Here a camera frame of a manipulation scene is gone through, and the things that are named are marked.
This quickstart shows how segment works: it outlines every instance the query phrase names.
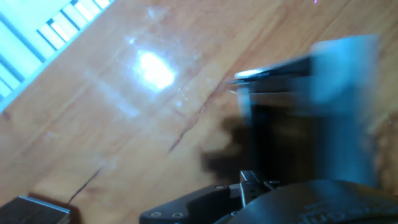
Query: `blurry object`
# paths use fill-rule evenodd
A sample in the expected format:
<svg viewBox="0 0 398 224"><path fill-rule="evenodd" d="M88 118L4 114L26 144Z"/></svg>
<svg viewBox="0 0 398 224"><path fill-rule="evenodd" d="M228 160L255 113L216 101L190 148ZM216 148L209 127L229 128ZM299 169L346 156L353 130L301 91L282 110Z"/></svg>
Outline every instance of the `blurry object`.
<svg viewBox="0 0 398 224"><path fill-rule="evenodd" d="M241 111L252 127L255 167L268 177L284 175L280 157L286 153L280 152L288 150L278 147L283 140L273 126L282 114L308 120L303 133L294 132L311 139L306 152L291 155L307 153L313 173L288 182L334 179L377 186L376 152L365 133L377 59L377 37L365 35L319 42L305 57L255 69L259 73L237 73L234 83L239 84Z"/></svg>
<svg viewBox="0 0 398 224"><path fill-rule="evenodd" d="M304 57L237 73L254 170L148 210L140 223L397 223L398 199L372 188L366 134L377 42L319 42Z"/></svg>
<svg viewBox="0 0 398 224"><path fill-rule="evenodd" d="M31 197L19 196L0 208L0 223L68 224L69 210Z"/></svg>

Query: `wooden floor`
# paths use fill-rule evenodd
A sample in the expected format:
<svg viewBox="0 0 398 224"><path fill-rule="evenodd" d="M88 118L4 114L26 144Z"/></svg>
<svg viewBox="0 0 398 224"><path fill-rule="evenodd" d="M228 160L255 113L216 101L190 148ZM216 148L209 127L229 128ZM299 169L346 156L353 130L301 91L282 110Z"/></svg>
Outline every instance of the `wooden floor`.
<svg viewBox="0 0 398 224"><path fill-rule="evenodd" d="M371 131L394 191L397 11L388 0L115 0L2 113L0 205L33 193L79 208L83 223L137 223L144 210L229 182L234 162L206 166L241 150L226 80L356 34L381 35Z"/></svg>

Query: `black plastic part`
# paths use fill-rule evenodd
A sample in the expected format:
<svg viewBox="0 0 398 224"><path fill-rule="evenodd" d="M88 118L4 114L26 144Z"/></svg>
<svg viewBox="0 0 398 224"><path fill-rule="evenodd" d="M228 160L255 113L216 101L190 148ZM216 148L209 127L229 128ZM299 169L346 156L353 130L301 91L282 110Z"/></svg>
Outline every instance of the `black plastic part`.
<svg viewBox="0 0 398 224"><path fill-rule="evenodd" d="M313 180L253 200L228 223L397 223L398 197L342 180Z"/></svg>
<svg viewBox="0 0 398 224"><path fill-rule="evenodd" d="M227 185L209 186L142 213L139 223L214 223L241 208Z"/></svg>
<svg viewBox="0 0 398 224"><path fill-rule="evenodd" d="M66 224L69 223L69 210L21 196L0 208L0 223Z"/></svg>

